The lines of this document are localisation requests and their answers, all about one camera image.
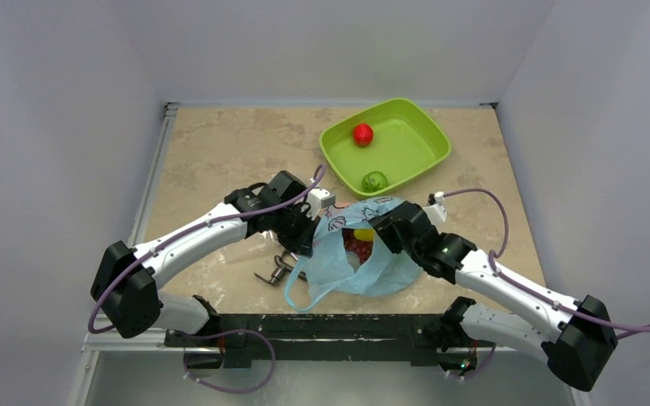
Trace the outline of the green fake fruit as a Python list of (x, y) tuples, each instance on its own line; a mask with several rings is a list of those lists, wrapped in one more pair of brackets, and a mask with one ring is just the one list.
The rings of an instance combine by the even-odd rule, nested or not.
[(361, 190), (366, 193), (374, 194), (388, 186), (388, 178), (381, 171), (372, 171), (361, 179)]

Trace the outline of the light blue plastic bag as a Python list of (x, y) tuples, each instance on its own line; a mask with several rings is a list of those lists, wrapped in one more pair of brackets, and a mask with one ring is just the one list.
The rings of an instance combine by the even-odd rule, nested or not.
[[(396, 294), (412, 285), (421, 268), (405, 253), (394, 254), (375, 238), (367, 261), (354, 267), (344, 247), (343, 231), (371, 230), (369, 221), (390, 213), (404, 201), (384, 196), (360, 200), (342, 209), (327, 209), (316, 227), (311, 256), (300, 256), (288, 276), (284, 299), (299, 312), (307, 312), (332, 292), (379, 297)], [(311, 302), (299, 306), (290, 290), (300, 274), (306, 276)]]

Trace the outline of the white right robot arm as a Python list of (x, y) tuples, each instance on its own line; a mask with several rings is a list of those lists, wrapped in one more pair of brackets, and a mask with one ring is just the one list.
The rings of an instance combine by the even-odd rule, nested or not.
[(489, 297), (505, 310), (459, 297), (443, 313), (443, 345), (496, 343), (541, 360), (563, 383), (593, 389), (618, 345), (599, 299), (575, 299), (501, 266), (471, 241), (440, 233), (419, 205), (404, 202), (369, 221), (395, 253), (407, 254), (432, 277)]

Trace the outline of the yellow fake fruit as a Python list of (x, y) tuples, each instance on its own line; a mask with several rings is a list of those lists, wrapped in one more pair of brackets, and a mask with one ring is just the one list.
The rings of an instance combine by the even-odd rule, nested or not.
[(373, 242), (376, 233), (372, 228), (358, 228), (353, 230), (353, 236), (362, 242)]

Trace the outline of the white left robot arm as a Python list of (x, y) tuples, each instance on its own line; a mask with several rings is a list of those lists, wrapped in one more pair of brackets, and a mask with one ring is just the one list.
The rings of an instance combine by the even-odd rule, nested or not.
[(305, 185), (282, 170), (268, 183), (232, 191), (206, 214), (160, 238), (134, 247), (122, 241), (109, 245), (91, 286), (96, 307), (89, 333), (115, 330), (133, 338), (158, 326), (185, 332), (199, 346), (213, 343), (218, 337), (213, 309), (197, 297), (161, 297), (160, 289), (197, 261), (257, 233), (271, 232), (287, 251), (310, 256), (324, 173), (324, 166), (317, 166)]

